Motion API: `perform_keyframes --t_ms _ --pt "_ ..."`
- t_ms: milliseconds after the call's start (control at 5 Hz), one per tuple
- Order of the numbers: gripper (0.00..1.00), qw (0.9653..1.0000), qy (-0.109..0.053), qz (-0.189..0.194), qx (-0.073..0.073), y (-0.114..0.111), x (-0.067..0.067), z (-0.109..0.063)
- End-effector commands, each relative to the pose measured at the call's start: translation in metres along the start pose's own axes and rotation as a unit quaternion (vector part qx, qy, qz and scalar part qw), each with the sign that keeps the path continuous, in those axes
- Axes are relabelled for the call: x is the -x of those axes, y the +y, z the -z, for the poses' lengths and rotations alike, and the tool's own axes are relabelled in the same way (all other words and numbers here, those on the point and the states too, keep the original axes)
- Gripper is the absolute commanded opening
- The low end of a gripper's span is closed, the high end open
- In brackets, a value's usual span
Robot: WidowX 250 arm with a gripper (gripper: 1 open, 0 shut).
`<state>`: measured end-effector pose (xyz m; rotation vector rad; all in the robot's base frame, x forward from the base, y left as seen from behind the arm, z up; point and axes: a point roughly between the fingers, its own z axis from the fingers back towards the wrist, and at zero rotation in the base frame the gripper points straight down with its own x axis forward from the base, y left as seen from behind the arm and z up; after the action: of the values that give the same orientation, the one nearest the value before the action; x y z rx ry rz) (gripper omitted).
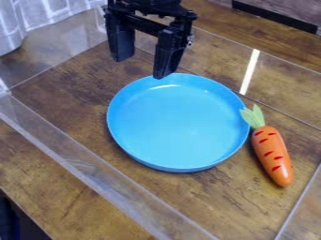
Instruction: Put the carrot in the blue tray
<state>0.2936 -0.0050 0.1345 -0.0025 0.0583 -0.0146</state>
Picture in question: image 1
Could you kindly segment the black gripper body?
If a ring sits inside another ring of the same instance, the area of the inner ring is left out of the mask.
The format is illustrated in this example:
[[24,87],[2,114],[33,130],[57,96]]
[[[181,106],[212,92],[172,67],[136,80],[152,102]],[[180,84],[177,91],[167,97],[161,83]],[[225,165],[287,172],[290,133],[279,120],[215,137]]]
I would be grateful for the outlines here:
[[[104,6],[106,33],[114,35],[120,31],[139,30],[152,36],[172,27],[184,37],[191,35],[191,22],[196,14],[180,6],[181,0],[108,0]],[[159,18],[172,17],[168,26],[145,19],[147,15]]]

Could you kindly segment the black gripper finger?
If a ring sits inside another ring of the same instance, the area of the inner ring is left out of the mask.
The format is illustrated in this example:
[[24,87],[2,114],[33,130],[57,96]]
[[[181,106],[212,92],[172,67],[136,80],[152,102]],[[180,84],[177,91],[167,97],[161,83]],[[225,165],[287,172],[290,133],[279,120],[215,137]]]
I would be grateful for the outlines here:
[[157,33],[152,77],[163,79],[177,69],[183,52],[191,44],[191,21],[177,21]]
[[105,28],[110,57],[120,62],[133,56],[135,32],[125,20],[112,13],[105,14]]

